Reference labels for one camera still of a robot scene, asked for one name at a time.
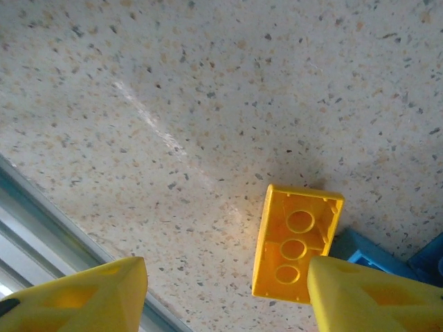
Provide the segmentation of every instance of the hole in yellow plastic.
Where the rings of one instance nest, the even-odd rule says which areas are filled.
[[[305,256],[307,248],[305,244],[299,240],[288,240],[280,246],[280,252],[286,259],[299,259]]]
[[[275,277],[282,284],[293,284],[300,277],[300,273],[293,266],[282,265],[277,268]]]
[[[314,217],[306,211],[295,211],[288,217],[287,225],[294,233],[306,233],[313,228]]]
[[[365,285],[362,289],[380,306],[410,306],[423,304],[407,289],[392,284]]]
[[[45,300],[44,306],[53,308],[81,308],[96,291],[97,288],[92,286],[71,286],[59,289]]]

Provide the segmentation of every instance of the blue plastic piece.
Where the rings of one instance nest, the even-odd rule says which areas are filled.
[[[443,287],[443,232],[408,260],[419,280]]]
[[[418,280],[415,273],[404,262],[349,228],[332,244],[329,255],[392,275]]]

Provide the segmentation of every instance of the toy brick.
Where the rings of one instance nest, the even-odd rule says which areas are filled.
[[[136,332],[146,291],[144,259],[120,259],[9,295],[0,331]]]
[[[443,331],[443,289],[314,257],[308,289],[320,332]]]
[[[327,255],[343,208],[342,195],[270,185],[257,240],[252,293],[309,303],[309,260]]]

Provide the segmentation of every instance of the speckled floor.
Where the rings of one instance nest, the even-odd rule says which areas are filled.
[[[402,259],[443,230],[443,1],[0,0],[0,153],[195,331],[315,331],[251,297],[268,183]]]

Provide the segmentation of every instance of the yellow plastic piece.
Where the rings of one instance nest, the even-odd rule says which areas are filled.
[[[146,292],[143,258],[120,259],[11,294],[0,331],[137,332]]]
[[[309,261],[329,253],[344,200],[334,192],[268,186],[255,251],[253,295],[310,303]]]
[[[320,332],[441,332],[443,288],[315,257],[308,288]]]

